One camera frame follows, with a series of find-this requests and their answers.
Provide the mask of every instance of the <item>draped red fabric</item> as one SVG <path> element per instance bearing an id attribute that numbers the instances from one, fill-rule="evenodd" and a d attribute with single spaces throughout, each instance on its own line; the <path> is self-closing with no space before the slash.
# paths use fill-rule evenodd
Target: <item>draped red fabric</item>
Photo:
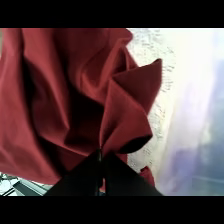
<path id="1" fill-rule="evenodd" d="M 123 28 L 3 29 L 0 171 L 55 184 L 100 148 L 127 154 L 152 132 L 161 60 L 138 67 Z"/>

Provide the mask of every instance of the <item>dark red garment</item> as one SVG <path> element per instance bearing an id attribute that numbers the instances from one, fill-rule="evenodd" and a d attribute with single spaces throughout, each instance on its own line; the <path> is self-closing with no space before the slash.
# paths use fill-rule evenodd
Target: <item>dark red garment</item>
<path id="1" fill-rule="evenodd" d="M 161 60 L 138 68 L 131 39 L 123 28 L 3 29 L 1 172 L 54 184 L 97 148 L 128 153 L 151 138 Z"/>

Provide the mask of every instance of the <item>white textured surface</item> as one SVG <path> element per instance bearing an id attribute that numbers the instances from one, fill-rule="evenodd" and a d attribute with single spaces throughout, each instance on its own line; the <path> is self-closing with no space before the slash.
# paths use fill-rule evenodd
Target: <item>white textured surface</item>
<path id="1" fill-rule="evenodd" d="M 137 172 L 148 165 L 156 179 L 164 151 L 169 121 L 174 105 L 175 68 L 174 30 L 160 28 L 129 28 L 133 40 L 128 50 L 139 66 L 163 61 L 162 86 L 148 116 L 153 138 L 138 152 L 128 156 L 128 164 Z"/>

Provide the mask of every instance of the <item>folded fabric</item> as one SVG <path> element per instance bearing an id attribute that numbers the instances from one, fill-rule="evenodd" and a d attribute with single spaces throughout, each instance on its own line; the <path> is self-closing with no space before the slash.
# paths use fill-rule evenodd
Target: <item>folded fabric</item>
<path id="1" fill-rule="evenodd" d="M 123 161 L 151 137 L 161 60 L 138 67 L 123 28 L 3 29 L 0 171 L 46 184 L 97 148 Z"/>

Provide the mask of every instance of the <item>black object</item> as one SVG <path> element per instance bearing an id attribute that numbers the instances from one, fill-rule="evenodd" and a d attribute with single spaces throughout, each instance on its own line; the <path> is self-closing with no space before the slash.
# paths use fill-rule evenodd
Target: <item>black object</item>
<path id="1" fill-rule="evenodd" d="M 106 196 L 162 196 L 114 153 L 102 159 L 100 150 L 65 175 L 45 196 L 100 196 L 103 179 Z"/>

